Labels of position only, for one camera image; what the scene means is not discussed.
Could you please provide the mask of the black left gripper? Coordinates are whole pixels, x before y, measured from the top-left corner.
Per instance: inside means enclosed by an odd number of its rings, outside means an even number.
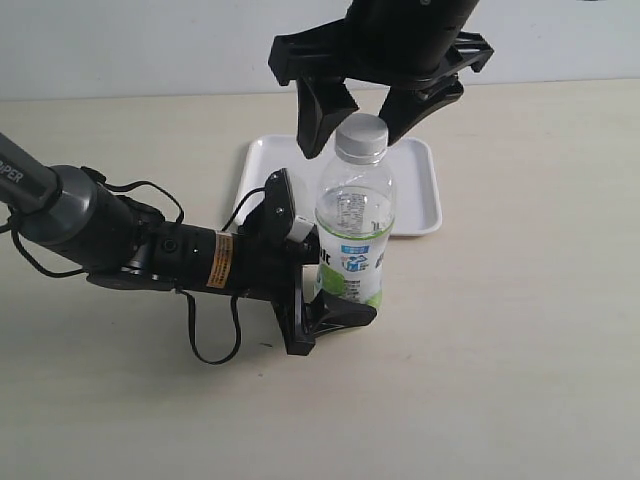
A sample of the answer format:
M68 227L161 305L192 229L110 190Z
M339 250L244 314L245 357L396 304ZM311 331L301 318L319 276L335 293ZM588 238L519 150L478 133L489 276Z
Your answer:
M196 340L196 302L193 291L231 298L235 356L242 333L237 303L240 298L271 304L286 352L306 356L315 346L315 337L338 330L370 325L377 309L367 304L319 292L305 304L302 273L306 265L320 262L317 226L297 242L273 247L257 235L230 233L181 225L172 233L176 250L172 253L175 290L187 299L187 331L192 352L199 357Z

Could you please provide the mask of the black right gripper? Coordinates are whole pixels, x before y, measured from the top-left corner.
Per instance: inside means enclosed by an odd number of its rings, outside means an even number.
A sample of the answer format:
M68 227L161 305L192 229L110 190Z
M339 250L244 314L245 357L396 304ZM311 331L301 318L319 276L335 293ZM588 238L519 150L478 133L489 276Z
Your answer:
M494 49L482 35L463 30L477 5L354 1L342 19L276 36L268 65L279 85L296 80L296 140L304 157L319 156L335 129L359 109L344 79L422 90L466 67L480 72ZM463 93L460 82L424 91L390 89L379 111L388 144Z

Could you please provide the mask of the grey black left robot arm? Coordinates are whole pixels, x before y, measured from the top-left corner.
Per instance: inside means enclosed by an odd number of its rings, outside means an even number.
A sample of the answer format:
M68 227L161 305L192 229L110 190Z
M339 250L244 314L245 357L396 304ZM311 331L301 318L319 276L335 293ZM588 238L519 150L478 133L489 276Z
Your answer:
M290 355L305 356L319 336L376 317L374 307L327 292L305 300L303 271L320 260L319 236L299 219L286 170L258 188L261 201L236 231L168 220L131 190L88 167L43 165L11 139L1 141L1 200L10 212L4 231L17 249L33 242L72 261L94 285L171 291L189 308L198 292L267 301Z

